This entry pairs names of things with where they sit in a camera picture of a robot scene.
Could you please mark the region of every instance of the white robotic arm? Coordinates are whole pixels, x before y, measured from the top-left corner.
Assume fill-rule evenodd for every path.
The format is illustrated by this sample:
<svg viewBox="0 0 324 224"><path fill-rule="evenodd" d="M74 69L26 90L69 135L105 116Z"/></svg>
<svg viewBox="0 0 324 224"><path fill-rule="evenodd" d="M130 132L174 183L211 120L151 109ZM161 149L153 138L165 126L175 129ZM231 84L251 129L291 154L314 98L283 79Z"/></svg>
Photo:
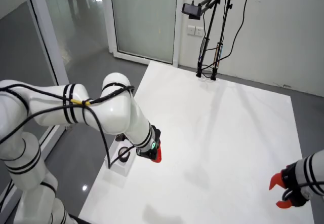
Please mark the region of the white robotic arm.
<svg viewBox="0 0 324 224"><path fill-rule="evenodd" d="M96 100L90 99L80 84L35 87L1 81L0 158L13 183L24 191L15 223L61 223L64 219L66 223L75 223L55 198L57 181L41 158L38 140L22 132L22 127L17 128L28 120L29 114L36 115L34 119L42 126L86 123L102 135L103 132L123 133L136 147L138 155L161 161L160 131L143 115L124 75L109 74Z"/></svg>
<svg viewBox="0 0 324 224"><path fill-rule="evenodd" d="M282 209L303 206L314 195L324 196L324 150L288 165L275 174L269 189L279 185L287 189L277 206Z"/></svg>

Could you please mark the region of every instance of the frosted glass panel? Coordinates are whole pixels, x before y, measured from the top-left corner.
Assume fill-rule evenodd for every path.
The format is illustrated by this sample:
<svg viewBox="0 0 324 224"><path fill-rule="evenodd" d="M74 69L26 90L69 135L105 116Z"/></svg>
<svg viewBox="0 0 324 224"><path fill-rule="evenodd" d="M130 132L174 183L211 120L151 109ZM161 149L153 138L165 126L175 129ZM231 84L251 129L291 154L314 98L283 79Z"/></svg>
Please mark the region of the frosted glass panel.
<svg viewBox="0 0 324 224"><path fill-rule="evenodd" d="M118 50L172 63L177 0L112 0Z"/></svg>

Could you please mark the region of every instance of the door frame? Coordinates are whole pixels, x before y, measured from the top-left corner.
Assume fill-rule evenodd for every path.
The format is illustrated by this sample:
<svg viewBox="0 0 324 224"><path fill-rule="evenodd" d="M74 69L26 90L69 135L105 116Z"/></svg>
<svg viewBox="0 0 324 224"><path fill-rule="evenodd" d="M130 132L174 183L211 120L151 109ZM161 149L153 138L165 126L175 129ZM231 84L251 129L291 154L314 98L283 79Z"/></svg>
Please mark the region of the door frame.
<svg viewBox="0 0 324 224"><path fill-rule="evenodd" d="M47 7L46 0L26 0L31 17L33 19L35 29L45 55L45 61L50 69L50 73L55 85L69 84L69 80L64 67L63 59L57 44L52 20ZM49 155L58 139L65 131L64 126L52 126L48 127L42 137L39 139L39 144L42 149L42 157L46 159ZM6 189L0 195L0 200L3 199ZM3 209L0 214L0 223L5 223L11 212L17 205L20 197L21 190L15 186L9 192L7 198L4 201Z"/></svg>
<svg viewBox="0 0 324 224"><path fill-rule="evenodd" d="M182 30L182 5L184 0L177 0L176 4L176 23L174 33L174 46L173 46L173 61L172 66L178 67L179 55L180 55L180 41L181 41L181 30ZM153 59L138 57L131 54L126 54L118 51L117 38L114 22L114 14L112 7L112 0L103 0L104 5L104 16L107 29L108 46L110 53L113 53L114 57L130 60L133 62L149 64Z"/></svg>

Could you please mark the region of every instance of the white tabletop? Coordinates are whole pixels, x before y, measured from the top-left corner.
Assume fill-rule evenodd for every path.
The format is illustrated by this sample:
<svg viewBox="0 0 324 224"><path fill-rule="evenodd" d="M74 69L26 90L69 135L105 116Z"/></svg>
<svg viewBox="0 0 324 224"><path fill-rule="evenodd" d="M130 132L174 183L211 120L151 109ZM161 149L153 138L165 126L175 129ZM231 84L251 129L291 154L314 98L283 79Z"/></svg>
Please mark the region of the white tabletop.
<svg viewBox="0 0 324 224"><path fill-rule="evenodd" d="M302 158L290 97L151 62L135 99L161 130L162 162L136 157L127 177L103 164L80 218L314 223L309 202L279 209L284 190L269 191L272 175Z"/></svg>

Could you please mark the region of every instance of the wall outlet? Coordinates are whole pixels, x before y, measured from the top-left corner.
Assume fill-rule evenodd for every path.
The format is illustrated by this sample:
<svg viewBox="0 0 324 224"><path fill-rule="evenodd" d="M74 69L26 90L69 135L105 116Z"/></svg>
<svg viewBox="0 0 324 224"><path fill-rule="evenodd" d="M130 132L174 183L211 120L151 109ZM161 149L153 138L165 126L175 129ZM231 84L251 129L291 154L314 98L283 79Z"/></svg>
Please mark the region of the wall outlet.
<svg viewBox="0 0 324 224"><path fill-rule="evenodd" d="M194 35L195 30L196 30L196 27L195 27L194 25L189 25L189 26L187 27L187 33L188 33L189 35Z"/></svg>
<svg viewBox="0 0 324 224"><path fill-rule="evenodd" d="M196 26L196 30L195 30L194 34L198 35L198 36L203 36L204 35L204 28Z"/></svg>

